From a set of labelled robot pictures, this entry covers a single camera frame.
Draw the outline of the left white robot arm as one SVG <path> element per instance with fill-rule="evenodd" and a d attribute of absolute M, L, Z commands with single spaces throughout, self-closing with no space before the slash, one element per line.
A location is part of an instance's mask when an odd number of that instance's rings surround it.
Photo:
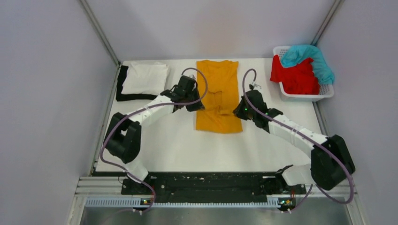
<path fill-rule="evenodd" d="M 133 180 L 132 186 L 138 193 L 148 192 L 151 186 L 150 180 L 146 178 L 149 172 L 138 159 L 142 129 L 184 107 L 190 112 L 205 108 L 197 81 L 183 75 L 172 89 L 164 90 L 140 109 L 128 114 L 118 112 L 111 117 L 103 149 L 121 160 L 121 164 L 114 165 Z"/>

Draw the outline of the yellow t shirt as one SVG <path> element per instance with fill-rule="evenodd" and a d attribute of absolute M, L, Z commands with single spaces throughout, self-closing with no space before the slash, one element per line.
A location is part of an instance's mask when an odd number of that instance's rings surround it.
<path fill-rule="evenodd" d="M 197 69 L 203 73 L 205 79 L 198 74 L 198 90 L 203 95 L 206 84 L 208 89 L 201 100 L 204 110 L 197 111 L 196 130 L 219 134 L 234 134 L 243 131 L 241 120 L 233 110 L 239 104 L 239 90 L 237 80 L 237 61 L 196 62 Z"/>

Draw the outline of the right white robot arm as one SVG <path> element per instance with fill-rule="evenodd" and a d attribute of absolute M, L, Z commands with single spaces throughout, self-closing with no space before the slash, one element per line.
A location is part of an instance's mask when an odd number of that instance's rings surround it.
<path fill-rule="evenodd" d="M 315 184 L 331 190 L 356 171 L 341 136 L 325 136 L 295 123 L 281 111 L 268 108 L 258 90 L 246 92 L 233 113 L 284 139 L 309 157 L 310 163 L 306 165 L 287 165 L 277 171 L 280 177 L 275 180 L 275 187 L 281 193 L 288 193 L 298 184 Z"/>

